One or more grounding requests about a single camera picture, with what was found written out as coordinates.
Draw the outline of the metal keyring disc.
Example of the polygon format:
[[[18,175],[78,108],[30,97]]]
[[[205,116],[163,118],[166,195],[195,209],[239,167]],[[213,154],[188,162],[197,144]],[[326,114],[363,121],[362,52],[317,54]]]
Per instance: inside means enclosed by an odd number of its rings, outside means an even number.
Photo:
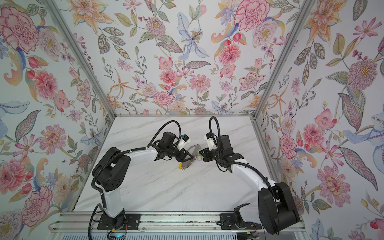
[[[201,149],[201,146],[199,144],[190,146],[187,149],[187,157],[186,160],[183,163],[180,163],[179,169],[185,170],[189,168],[200,156],[199,151]]]

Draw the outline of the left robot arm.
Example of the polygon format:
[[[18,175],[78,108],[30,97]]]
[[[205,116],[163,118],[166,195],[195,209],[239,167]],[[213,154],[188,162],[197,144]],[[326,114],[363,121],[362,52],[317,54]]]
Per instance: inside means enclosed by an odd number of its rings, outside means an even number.
[[[176,135],[165,132],[160,140],[147,147],[121,151],[116,147],[109,148],[92,172],[93,189],[102,199],[102,211],[111,220],[120,218],[124,213],[121,201],[120,186],[124,181],[130,165],[158,160],[176,159],[179,163],[192,160],[194,157],[185,146],[191,142],[187,135]]]

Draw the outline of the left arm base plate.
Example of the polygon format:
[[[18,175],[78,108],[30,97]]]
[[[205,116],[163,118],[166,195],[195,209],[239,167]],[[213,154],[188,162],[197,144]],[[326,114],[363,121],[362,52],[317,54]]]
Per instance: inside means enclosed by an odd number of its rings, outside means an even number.
[[[98,224],[98,230],[138,230],[141,214],[120,214],[115,218],[103,214]]]

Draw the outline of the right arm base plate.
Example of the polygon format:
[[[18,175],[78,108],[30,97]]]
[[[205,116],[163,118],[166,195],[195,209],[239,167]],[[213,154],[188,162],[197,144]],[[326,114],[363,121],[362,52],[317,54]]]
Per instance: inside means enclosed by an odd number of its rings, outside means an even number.
[[[241,220],[240,216],[236,213],[220,214],[220,219],[216,222],[222,230],[261,230],[262,225],[255,223],[246,223]]]

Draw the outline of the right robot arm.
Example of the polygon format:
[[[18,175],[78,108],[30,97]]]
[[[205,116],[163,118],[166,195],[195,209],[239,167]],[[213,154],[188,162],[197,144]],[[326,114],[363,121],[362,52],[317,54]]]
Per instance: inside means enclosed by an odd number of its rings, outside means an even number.
[[[236,175],[258,194],[256,205],[245,203],[234,208],[230,225],[244,228],[246,224],[258,224],[274,235],[300,221],[287,184],[268,179],[251,166],[243,155],[235,153],[229,136],[206,134],[204,139],[208,144],[207,148],[200,151],[204,162],[216,161],[219,167]]]

